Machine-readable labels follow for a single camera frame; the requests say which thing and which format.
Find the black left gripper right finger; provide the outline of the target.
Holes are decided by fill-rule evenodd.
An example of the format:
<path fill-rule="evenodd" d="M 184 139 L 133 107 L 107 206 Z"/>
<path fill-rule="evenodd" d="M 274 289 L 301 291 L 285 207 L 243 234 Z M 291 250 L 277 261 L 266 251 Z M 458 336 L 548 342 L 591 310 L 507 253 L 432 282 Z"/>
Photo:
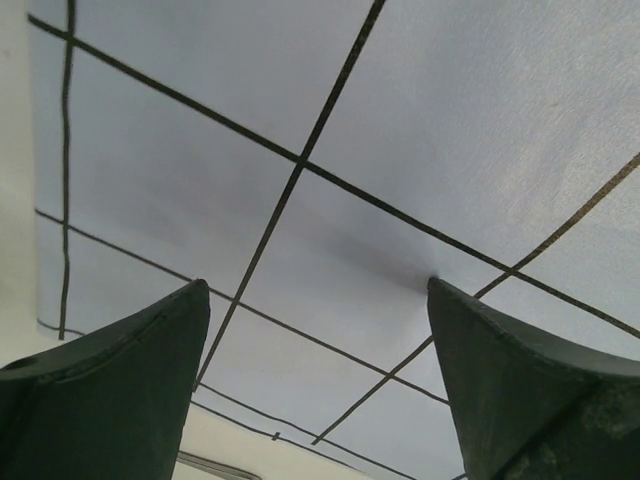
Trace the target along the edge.
<path fill-rule="evenodd" d="M 470 479 L 636 479 L 639 364 L 432 278 L 432 336 Z"/>

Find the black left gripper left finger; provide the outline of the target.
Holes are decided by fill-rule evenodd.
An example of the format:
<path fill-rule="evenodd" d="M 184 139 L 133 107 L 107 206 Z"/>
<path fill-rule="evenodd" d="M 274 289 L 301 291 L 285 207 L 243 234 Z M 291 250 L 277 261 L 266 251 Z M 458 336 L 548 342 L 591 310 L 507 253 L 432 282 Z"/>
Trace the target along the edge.
<path fill-rule="evenodd" d="M 208 327 L 195 280 L 3 367 L 2 478 L 171 478 Z"/>

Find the light blue checked placemat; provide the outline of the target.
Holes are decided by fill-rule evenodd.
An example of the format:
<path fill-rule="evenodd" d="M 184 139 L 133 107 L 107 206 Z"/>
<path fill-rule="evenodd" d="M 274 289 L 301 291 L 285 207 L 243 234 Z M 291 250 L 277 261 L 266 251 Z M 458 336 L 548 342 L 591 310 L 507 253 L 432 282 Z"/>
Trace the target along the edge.
<path fill-rule="evenodd" d="M 460 479 L 438 277 L 639 356 L 635 1 L 31 1 L 38 324 L 195 278 L 206 417 Z"/>

